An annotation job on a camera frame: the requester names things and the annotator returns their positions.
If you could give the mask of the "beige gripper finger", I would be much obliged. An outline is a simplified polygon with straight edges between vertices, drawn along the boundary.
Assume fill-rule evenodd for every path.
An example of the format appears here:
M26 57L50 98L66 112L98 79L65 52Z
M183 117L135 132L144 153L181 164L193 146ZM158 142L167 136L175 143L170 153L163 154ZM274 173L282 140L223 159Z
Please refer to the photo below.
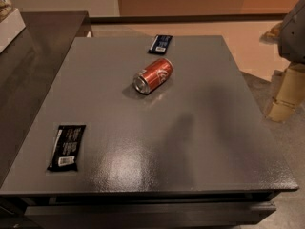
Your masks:
M275 71L271 94L266 117L274 122L286 121L305 100L305 65L291 63L284 72Z

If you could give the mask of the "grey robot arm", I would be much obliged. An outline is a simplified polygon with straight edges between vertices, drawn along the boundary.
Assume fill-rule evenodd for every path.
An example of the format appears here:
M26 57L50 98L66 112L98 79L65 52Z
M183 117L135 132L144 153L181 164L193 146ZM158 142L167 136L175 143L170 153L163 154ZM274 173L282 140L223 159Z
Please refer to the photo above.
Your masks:
M276 87L266 116L284 122L305 100L305 0L299 0L283 21L263 35L276 42L279 55L290 62L283 73L276 73Z

